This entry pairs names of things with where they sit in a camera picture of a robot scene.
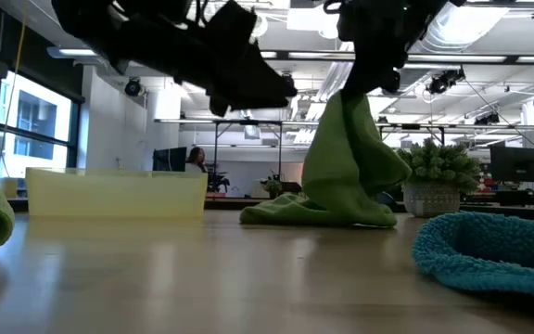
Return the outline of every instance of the person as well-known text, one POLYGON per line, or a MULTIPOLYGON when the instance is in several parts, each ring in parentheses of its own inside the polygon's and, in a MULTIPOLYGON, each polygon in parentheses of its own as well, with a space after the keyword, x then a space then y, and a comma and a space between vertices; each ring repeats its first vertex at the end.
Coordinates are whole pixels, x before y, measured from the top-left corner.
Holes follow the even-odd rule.
POLYGON ((193 148, 189 157, 186 159, 186 166, 184 167, 185 172, 190 173, 207 173, 205 169, 205 151, 203 148, 193 148))

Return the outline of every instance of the translucent plastic bin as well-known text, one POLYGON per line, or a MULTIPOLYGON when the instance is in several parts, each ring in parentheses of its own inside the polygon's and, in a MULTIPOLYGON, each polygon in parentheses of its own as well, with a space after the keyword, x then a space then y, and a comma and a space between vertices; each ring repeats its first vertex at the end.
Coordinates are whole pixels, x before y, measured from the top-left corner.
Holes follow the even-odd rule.
POLYGON ((28 168, 31 216, 201 218, 205 173, 28 168))

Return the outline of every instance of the blue knit fabric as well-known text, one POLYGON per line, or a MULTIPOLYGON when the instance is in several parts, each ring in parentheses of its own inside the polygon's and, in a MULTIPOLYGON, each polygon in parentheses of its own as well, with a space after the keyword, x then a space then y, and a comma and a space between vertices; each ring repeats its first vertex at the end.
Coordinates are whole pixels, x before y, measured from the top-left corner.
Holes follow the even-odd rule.
POLYGON ((534 221, 445 214, 422 227, 413 259, 422 272, 452 288, 534 295, 534 221))

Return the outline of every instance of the green plant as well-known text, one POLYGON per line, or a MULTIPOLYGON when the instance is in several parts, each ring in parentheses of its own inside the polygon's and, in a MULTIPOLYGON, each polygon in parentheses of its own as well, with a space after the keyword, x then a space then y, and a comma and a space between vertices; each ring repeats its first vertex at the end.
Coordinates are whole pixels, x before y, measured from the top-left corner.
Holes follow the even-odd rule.
POLYGON ((282 183, 277 180, 269 180, 263 185, 263 189, 270 194, 279 194, 282 191, 282 183))
POLYGON ((465 145, 438 147, 428 138, 423 146, 415 144, 398 154, 413 170, 407 182, 439 182, 463 192, 477 189, 479 161, 467 156, 465 145))

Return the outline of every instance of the wooden table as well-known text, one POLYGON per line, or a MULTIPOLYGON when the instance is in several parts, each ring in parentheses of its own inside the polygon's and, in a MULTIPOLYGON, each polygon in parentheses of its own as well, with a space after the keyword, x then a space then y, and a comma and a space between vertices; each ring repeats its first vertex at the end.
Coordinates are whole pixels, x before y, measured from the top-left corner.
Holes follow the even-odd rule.
POLYGON ((534 333, 534 314, 421 276, 392 230, 30 220, 0 249, 2 333, 534 333))

